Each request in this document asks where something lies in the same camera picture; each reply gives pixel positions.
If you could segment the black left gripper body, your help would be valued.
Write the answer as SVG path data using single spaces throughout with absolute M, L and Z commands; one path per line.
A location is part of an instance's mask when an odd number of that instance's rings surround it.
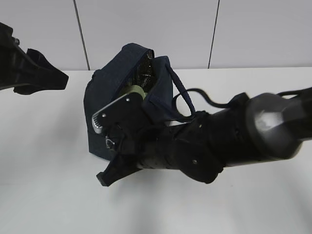
M 33 94 L 41 91 L 38 83 L 38 70 L 41 52 L 28 49 L 24 52 L 19 47 L 19 40 L 8 37 L 8 75 L 7 88 L 15 89 L 18 94 Z

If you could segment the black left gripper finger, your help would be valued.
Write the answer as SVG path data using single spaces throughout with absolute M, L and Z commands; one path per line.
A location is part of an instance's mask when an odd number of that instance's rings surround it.
M 38 83 L 41 87 L 41 91 L 64 90 L 69 79 L 69 77 L 65 73 L 54 67 L 43 54 L 41 54 L 38 78 Z

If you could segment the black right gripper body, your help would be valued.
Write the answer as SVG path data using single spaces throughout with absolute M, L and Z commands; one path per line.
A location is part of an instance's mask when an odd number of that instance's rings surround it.
M 152 124 L 145 115 L 132 115 L 128 120 L 113 123 L 107 128 L 114 145 L 107 170 L 206 170 L 206 118 L 207 113 L 200 111 L 188 122 L 174 126 Z

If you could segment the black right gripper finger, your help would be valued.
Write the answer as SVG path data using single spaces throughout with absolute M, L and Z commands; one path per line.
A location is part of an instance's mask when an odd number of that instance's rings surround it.
M 140 170 L 137 167 L 137 159 L 134 155 L 117 154 L 109 162 L 106 169 L 103 172 L 99 172 L 96 177 L 102 186 L 109 187 L 114 182 Z

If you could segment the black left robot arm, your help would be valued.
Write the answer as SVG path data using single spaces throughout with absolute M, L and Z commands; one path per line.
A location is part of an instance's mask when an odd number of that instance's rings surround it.
M 69 77 L 54 67 L 39 51 L 20 48 L 13 28 L 0 24 L 0 89 L 20 95 L 45 90 L 64 90 Z

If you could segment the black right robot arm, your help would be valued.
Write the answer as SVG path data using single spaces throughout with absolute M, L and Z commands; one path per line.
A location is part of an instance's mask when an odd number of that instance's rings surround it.
M 142 169 L 179 170 L 211 183 L 225 167 L 286 160 L 312 138 L 311 88 L 253 98 L 241 93 L 228 103 L 213 102 L 214 114 L 196 111 L 183 89 L 191 114 L 156 97 L 130 91 L 92 115 L 94 131 L 113 157 L 97 178 L 109 186 Z

